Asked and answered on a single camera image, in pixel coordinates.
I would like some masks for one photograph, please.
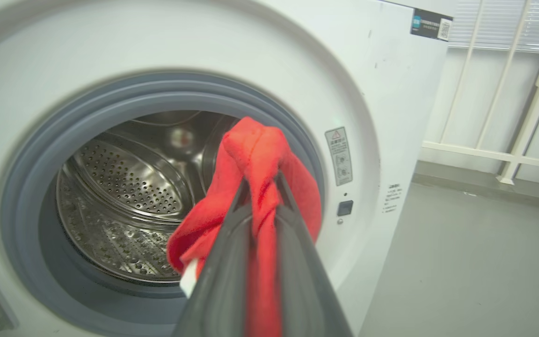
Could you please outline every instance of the sticker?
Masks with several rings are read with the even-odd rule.
[[[332,155],[336,186],[353,181],[353,168],[350,164],[349,142],[344,127],[326,132],[326,140]]]
[[[415,8],[411,22],[411,34],[448,41],[452,25],[452,17]]]
[[[398,205],[402,202],[402,187],[401,184],[395,183],[388,186],[386,198],[382,205],[382,213],[391,213],[398,209]]]

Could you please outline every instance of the window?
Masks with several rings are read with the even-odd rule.
[[[484,9],[475,48],[506,50],[511,47],[524,0],[483,0]],[[468,47],[480,0],[458,0],[450,47]],[[517,51],[539,53],[539,0],[532,0]]]

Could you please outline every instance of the washing machine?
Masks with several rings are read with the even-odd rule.
[[[316,179],[316,249],[358,334],[454,7],[0,0],[0,337],[171,335],[187,299],[152,251],[243,117],[281,128]]]

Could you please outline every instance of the stainless steel drum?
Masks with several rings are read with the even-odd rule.
[[[165,245],[211,184],[219,143],[237,119],[171,111],[118,125],[84,144],[58,174],[73,245],[114,277],[173,283]]]

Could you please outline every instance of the black label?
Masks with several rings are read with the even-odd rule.
[[[448,41],[452,25],[452,17],[415,8],[411,21],[411,34]]]

